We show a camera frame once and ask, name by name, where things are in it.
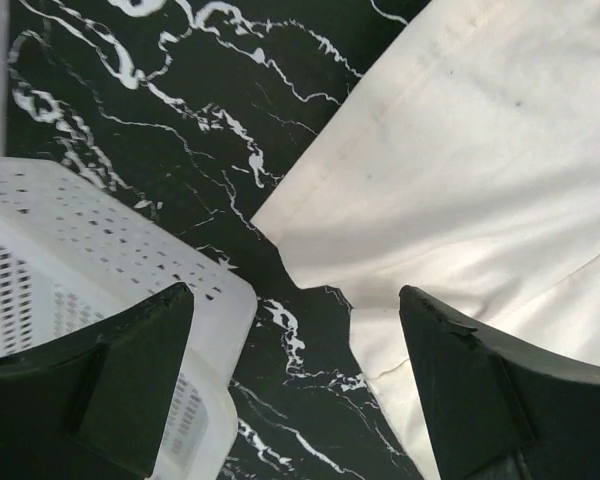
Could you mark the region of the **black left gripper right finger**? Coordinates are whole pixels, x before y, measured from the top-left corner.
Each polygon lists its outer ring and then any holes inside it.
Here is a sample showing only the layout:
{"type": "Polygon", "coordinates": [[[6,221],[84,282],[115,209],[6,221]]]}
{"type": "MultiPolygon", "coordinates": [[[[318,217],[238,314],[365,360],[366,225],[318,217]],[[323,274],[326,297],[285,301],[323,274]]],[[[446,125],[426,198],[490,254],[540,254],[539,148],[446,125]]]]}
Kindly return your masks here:
{"type": "Polygon", "coordinates": [[[443,479],[600,479],[600,367],[400,291],[400,320],[443,479]]]}

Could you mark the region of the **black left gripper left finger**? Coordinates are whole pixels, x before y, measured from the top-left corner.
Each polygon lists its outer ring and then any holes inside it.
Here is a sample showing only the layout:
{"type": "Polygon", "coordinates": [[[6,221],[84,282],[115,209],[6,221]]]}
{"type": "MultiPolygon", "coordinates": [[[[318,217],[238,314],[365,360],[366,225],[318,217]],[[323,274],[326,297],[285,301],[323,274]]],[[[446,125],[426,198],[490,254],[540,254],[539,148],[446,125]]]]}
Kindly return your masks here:
{"type": "Polygon", "coordinates": [[[179,282],[0,358],[0,479],[151,477],[193,312],[179,282]]]}

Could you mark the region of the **cream white t shirt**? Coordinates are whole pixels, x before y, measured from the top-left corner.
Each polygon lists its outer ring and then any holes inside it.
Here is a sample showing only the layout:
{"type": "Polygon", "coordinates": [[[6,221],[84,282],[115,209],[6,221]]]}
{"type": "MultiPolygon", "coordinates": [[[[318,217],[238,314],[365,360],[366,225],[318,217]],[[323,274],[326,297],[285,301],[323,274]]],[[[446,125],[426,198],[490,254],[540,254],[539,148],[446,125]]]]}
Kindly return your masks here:
{"type": "Polygon", "coordinates": [[[399,291],[600,366],[600,1],[434,1],[253,217],[439,477],[399,291]]]}

